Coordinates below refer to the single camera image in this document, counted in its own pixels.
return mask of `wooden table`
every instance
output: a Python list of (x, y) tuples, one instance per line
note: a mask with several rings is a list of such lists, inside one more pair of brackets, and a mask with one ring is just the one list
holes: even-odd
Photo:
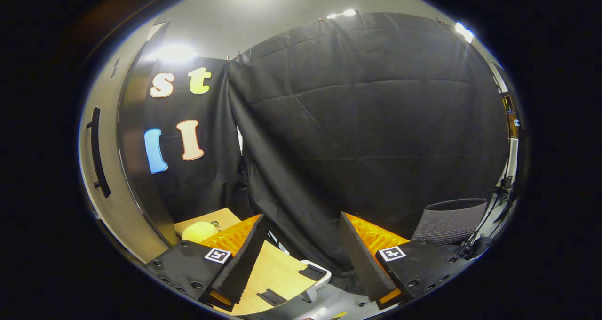
[[(219, 229), (224, 230), (238, 224), (240, 219), (232, 211), (224, 208), (194, 219), (178, 222), (174, 224), (174, 229), (181, 236), (187, 226), (197, 221), (217, 221)], [(267, 311), (273, 306), (258, 297), (257, 294), (264, 293), (268, 288), (286, 300), (293, 299), (316, 283), (299, 274), (299, 271), (306, 267), (307, 265), (303, 262), (286, 255), (268, 241), (264, 241), (240, 303), (235, 304), (231, 312), (224, 311), (219, 307), (216, 309), (232, 316)]]

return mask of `chair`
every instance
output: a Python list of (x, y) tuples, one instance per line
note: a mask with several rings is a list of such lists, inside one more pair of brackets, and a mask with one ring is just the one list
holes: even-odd
[(466, 240), (479, 226), (487, 199), (448, 200), (428, 205), (411, 240), (426, 238), (439, 245)]

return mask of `ceiling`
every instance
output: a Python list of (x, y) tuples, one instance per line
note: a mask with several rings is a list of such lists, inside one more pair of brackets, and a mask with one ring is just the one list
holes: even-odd
[[(278, 33), (346, 9), (456, 22), (423, 0), (183, 0), (161, 13), (155, 22), (171, 20), (164, 44), (183, 44), (194, 48), (198, 56), (225, 59)], [(486, 61), (496, 61), (478, 37), (473, 45)]]

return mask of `mesh chair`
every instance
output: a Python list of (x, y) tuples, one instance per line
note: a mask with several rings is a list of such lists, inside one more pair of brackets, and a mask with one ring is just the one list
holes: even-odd
[(467, 239), (479, 226), (487, 199), (460, 199), (428, 205), (412, 236), (440, 245)]

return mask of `yellow ball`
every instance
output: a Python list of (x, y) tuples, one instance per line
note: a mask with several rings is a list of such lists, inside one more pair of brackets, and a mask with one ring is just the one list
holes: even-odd
[(182, 240), (201, 243), (201, 241), (207, 239), (213, 234), (216, 234), (217, 232), (217, 228), (213, 226), (211, 222), (198, 221), (186, 227), (182, 233)]

